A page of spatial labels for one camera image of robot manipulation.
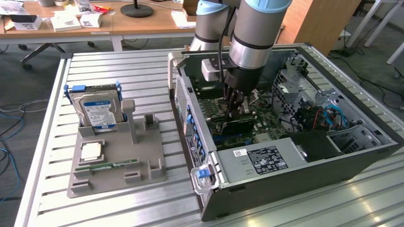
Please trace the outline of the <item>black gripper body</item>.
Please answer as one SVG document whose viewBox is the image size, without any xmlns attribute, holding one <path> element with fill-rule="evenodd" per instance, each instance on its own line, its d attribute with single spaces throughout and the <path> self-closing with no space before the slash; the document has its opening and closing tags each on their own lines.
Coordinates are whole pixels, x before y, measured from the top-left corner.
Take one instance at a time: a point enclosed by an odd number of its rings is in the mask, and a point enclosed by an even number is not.
<svg viewBox="0 0 404 227">
<path fill-rule="evenodd" d="M 226 84 L 240 92 L 251 92 L 260 81 L 262 68 L 246 69 L 242 67 L 227 70 Z"/>
</svg>

